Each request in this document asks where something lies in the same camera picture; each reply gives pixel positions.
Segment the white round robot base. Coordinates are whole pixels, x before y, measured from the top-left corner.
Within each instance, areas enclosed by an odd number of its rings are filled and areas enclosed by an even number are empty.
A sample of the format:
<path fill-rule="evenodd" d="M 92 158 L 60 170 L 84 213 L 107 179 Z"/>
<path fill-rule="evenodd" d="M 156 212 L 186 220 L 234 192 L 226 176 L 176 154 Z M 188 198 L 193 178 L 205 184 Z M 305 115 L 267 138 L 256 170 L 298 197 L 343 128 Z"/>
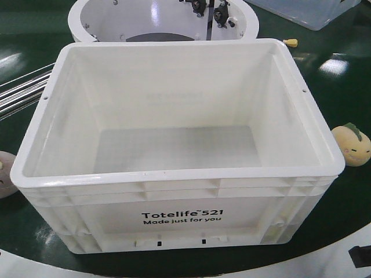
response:
<path fill-rule="evenodd" d="M 76 42 L 255 39 L 244 1 L 76 1 L 67 17 Z"/>

